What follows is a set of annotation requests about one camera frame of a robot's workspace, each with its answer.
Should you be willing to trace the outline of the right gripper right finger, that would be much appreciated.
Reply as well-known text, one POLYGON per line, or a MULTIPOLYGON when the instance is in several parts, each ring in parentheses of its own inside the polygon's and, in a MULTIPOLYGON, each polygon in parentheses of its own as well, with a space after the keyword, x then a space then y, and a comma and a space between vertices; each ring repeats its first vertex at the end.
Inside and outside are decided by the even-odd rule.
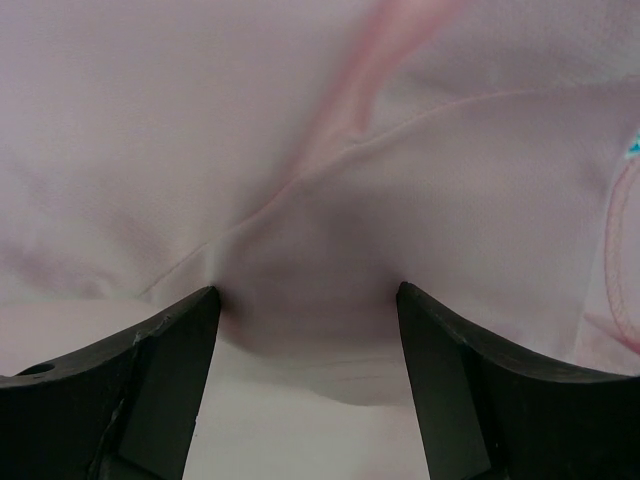
POLYGON ((531 351, 410 283, 396 305, 433 480, 638 477, 636 377, 531 351))

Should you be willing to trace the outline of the pink t shirt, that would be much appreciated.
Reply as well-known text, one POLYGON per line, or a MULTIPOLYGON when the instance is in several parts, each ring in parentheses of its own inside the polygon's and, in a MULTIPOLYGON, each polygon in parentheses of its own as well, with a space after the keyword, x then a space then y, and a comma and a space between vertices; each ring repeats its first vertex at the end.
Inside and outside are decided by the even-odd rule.
POLYGON ((635 1, 5 1, 1 370, 208 284, 189 479, 424 479, 408 281, 639 370, 635 1))

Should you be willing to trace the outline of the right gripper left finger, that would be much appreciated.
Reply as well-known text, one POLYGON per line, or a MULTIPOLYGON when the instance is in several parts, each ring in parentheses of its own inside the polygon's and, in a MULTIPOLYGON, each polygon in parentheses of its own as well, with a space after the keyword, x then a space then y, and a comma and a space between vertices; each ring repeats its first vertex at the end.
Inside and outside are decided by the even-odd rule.
POLYGON ((200 289, 151 318, 1 379, 4 479, 180 479, 221 305, 200 289))

